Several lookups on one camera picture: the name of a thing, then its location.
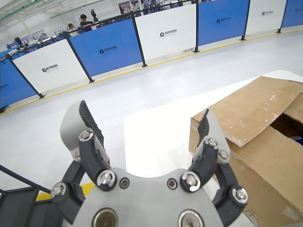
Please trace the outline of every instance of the joyson logo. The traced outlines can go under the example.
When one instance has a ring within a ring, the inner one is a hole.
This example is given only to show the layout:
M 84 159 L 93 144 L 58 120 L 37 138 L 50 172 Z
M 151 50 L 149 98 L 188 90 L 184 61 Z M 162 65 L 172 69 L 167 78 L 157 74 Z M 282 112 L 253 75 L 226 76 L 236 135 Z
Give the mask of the joyson logo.
M 0 89 L 3 89 L 5 87 L 7 87 L 7 86 L 8 86 L 8 84 L 4 84 L 4 85 L 0 86 Z
M 217 19 L 217 23 L 220 23 L 220 22 L 224 22 L 224 21 L 228 21 L 230 20 L 231 17 L 226 17 L 226 18 L 222 18 L 222 19 Z
M 113 49 L 116 49 L 117 46 L 112 46 L 112 47 L 109 47 L 109 48 L 105 48 L 105 49 L 100 49 L 99 52 L 100 54 L 106 54 L 109 50 L 113 50 Z
M 271 15 L 271 14 L 273 14 L 274 12 L 273 11 L 263 11 L 262 12 L 262 16 L 264 16 L 264 15 Z
M 49 67 L 46 67 L 46 68 L 42 68 L 42 71 L 44 73 L 49 73 L 49 72 L 52 72 L 52 71 L 57 70 L 57 69 L 59 69 L 58 64 L 55 64 L 55 65 L 52 65 L 52 66 L 49 66 Z
M 176 33 L 177 33 L 177 30 L 173 29 L 173 30 L 170 30 L 170 31 L 165 31 L 165 32 L 160 33 L 160 37 L 162 39 L 162 38 L 165 38 L 165 37 L 175 35 Z

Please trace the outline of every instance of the cardboard box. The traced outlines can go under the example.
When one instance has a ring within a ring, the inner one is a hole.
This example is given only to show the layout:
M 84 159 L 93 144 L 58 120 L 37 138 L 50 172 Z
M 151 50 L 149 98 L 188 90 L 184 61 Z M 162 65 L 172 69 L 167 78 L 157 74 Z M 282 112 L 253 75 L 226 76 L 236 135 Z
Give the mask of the cardboard box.
M 303 84 L 259 77 L 212 105 L 231 149 L 239 185 L 249 194 L 244 213 L 257 227 L 303 222 Z M 195 153 L 198 125 L 191 118 L 189 151 Z

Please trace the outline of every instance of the yellow floor line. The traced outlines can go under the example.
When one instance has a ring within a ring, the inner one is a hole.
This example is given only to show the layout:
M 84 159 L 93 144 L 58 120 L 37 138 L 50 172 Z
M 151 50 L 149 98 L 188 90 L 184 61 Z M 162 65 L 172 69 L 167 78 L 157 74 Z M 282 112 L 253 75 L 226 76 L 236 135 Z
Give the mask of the yellow floor line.
M 83 190 L 83 194 L 85 196 L 87 196 L 91 190 L 93 189 L 94 187 L 94 183 L 88 183 L 88 184 L 84 184 L 84 185 L 81 185 L 82 187 L 82 190 Z M 40 201 L 40 200 L 46 200 L 46 199 L 50 199 L 51 198 L 51 195 L 48 194 L 48 193 L 40 193 L 37 197 L 37 201 Z
M 299 31 L 303 31 L 303 29 L 294 30 L 294 31 L 289 31 L 289 32 L 284 32 L 284 33 L 281 33 L 281 34 L 265 35 L 265 36 L 261 36 L 261 37 L 256 37 L 256 38 L 248 39 L 248 40 L 246 40 L 246 41 L 252 41 L 252 40 L 261 39 L 261 38 L 266 38 L 266 37 L 272 37 L 272 36 L 276 36 L 276 35 L 283 35 L 283 34 L 295 33 L 295 32 L 299 32 Z M 177 57 L 177 58 L 173 58 L 173 59 L 170 59 L 170 60 L 167 60 L 167 61 L 162 61 L 162 62 L 159 62 L 159 63 L 155 63 L 155 64 L 148 65 L 147 67 L 144 67 L 144 69 L 145 69 L 145 68 L 148 68 L 148 67 L 154 67 L 154 66 L 157 66 L 157 65 L 160 65 L 160 64 L 168 63 L 168 62 L 171 62 L 171 61 L 175 61 L 175 60 L 178 60 L 178 59 L 181 59 L 181 58 L 185 58 L 185 57 L 188 57 L 188 56 L 192 56 L 192 55 L 194 55 L 194 54 L 201 54 L 201 53 L 205 53 L 205 52 L 207 52 L 207 51 L 211 51 L 211 50 L 215 50 L 215 49 L 219 49 L 219 48 L 223 48 L 223 47 L 235 45 L 235 44 L 242 43 L 242 42 L 246 42 L 246 41 L 237 41 L 237 42 L 233 42 L 233 43 L 230 43 L 230 44 L 222 45 L 222 46 L 219 46 L 219 47 L 215 47 L 215 48 L 210 48 L 210 49 L 207 49 L 207 50 L 203 50 L 203 51 L 200 51 L 200 52 L 198 52 L 198 53 L 191 53 L 191 54 L 183 55 L 183 56 L 180 56 L 180 57 Z M 115 78 L 115 77 L 119 77 L 119 76 L 122 76 L 122 75 L 125 75 L 125 74 L 129 74 L 129 73 L 132 73 L 132 72 L 135 72 L 135 71 L 139 71 L 139 70 L 142 70 L 142 69 L 143 69 L 143 68 L 137 68 L 137 69 L 134 69 L 134 70 L 131 70 L 131 71 L 127 71 L 127 72 L 124 72 L 124 73 L 121 73 L 121 74 L 117 74 L 117 75 L 113 75 L 113 76 L 111 76 L 111 77 L 107 77 L 107 78 L 104 78 L 104 79 L 101 79 L 101 80 L 97 80 L 97 81 L 95 81 L 95 82 L 93 82 L 93 83 L 88 83 L 88 84 L 85 84 L 85 85 L 82 85 L 82 86 L 79 86 L 79 87 L 74 87 L 74 88 L 71 88 L 71 89 L 68 89 L 68 90 L 65 90 L 65 91 L 56 93 L 56 94 L 48 95 L 48 96 L 45 96 L 43 99 L 37 99 L 37 100 L 34 100 L 34 101 L 31 101 L 31 102 L 25 103 L 25 104 L 20 105 L 20 106 L 16 106 L 16 107 L 14 107 L 14 108 L 12 108 L 12 109 L 8 109 L 8 110 L 6 110 L 5 112 L 3 112 L 2 114 L 11 112 L 11 111 L 13 111 L 13 110 L 16 110 L 16 109 L 18 109 L 18 108 L 21 108 L 21 107 L 24 107 L 24 106 L 27 106 L 27 105 L 30 105 L 30 104 L 32 104 L 32 103 L 34 103 L 34 102 L 37 102 L 37 101 L 40 101 L 40 100 L 44 100 L 44 99 L 47 99 L 47 98 L 50 98 L 50 97 L 53 97 L 53 96 L 56 96 L 56 95 L 59 95 L 59 94 L 63 94 L 63 93 L 69 92 L 69 91 L 73 91 L 73 90 L 76 90 L 76 89 L 78 89 L 78 88 L 82 88 L 82 87 L 85 87 L 85 86 L 88 86 L 88 85 L 93 85 L 93 84 L 95 84 L 95 83 L 98 83 L 98 82 L 101 82 L 101 81 L 104 81 L 104 80 L 109 80 L 109 79 L 112 79 L 112 78 Z

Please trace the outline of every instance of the woman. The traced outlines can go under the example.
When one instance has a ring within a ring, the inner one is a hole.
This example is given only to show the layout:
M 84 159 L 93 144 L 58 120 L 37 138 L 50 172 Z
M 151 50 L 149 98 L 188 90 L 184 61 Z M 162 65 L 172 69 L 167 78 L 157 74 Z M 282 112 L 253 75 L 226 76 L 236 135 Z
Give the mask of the woman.
M 69 28 L 68 31 L 70 31 L 70 32 L 76 30 L 76 28 L 74 27 L 74 25 L 71 24 L 71 23 L 68 24 L 68 28 Z M 73 37 L 73 36 L 75 36 L 75 35 L 78 35 L 78 34 L 79 34 L 79 33 L 78 33 L 77 31 L 70 33 L 71 37 Z

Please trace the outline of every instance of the screw head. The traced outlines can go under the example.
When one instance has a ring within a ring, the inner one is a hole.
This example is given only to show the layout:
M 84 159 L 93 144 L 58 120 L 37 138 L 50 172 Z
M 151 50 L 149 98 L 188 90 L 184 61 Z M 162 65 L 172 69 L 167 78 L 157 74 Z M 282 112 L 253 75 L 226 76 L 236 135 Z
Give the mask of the screw head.
M 181 176 L 182 180 L 185 180 L 187 186 L 189 186 L 189 190 L 191 192 L 195 192 L 200 189 L 201 182 L 196 173 L 193 171 L 186 171 Z
M 117 213 L 110 208 L 101 209 L 93 218 L 93 227 L 117 227 L 118 216 Z
M 195 211 L 185 210 L 179 216 L 178 227 L 203 227 L 203 221 Z
M 178 184 L 177 184 L 177 181 L 175 180 L 175 179 L 169 179 L 168 181 L 167 181 L 167 186 L 168 186 L 168 188 L 170 188 L 171 190 L 175 190 L 176 188 L 177 188 L 177 186 L 178 186 Z
M 197 184 L 197 180 L 193 175 L 189 174 L 186 178 L 186 183 L 189 186 L 195 186 Z
M 243 190 L 237 190 L 236 191 L 236 197 L 238 199 L 246 199 L 246 194 L 244 193 Z
M 129 187 L 129 179 L 128 179 L 128 178 L 122 178 L 122 179 L 120 180 L 119 185 L 120 185 L 120 188 L 121 188 L 121 189 L 126 189 L 126 188 L 128 188 L 128 187 Z
M 213 147 L 214 149 L 218 149 L 218 142 L 214 138 L 208 138 L 205 140 L 205 144 Z
M 53 186 L 51 190 L 51 198 L 56 196 L 62 196 L 66 192 L 66 184 L 63 182 L 57 183 Z
M 83 138 L 84 140 L 88 139 L 89 138 L 89 132 L 88 131 L 85 131 L 81 134 L 81 138 Z
M 248 202 L 248 193 L 244 188 L 241 189 L 233 188 L 232 195 L 234 199 L 241 204 L 246 204 Z
M 111 175 L 109 173 L 104 173 L 102 176 L 101 176 L 101 184 L 102 185 L 108 185 L 109 182 L 111 181 Z
M 116 182 L 116 175 L 111 170 L 102 171 L 97 177 L 97 186 L 104 185 L 112 187 Z
M 219 156 L 223 159 L 223 160 L 226 160 L 227 157 L 228 157 L 228 154 L 225 150 L 220 150 L 219 151 Z
M 63 191 L 63 186 L 62 185 L 56 186 L 54 188 L 54 195 L 59 196 L 59 195 L 61 195 L 62 191 Z

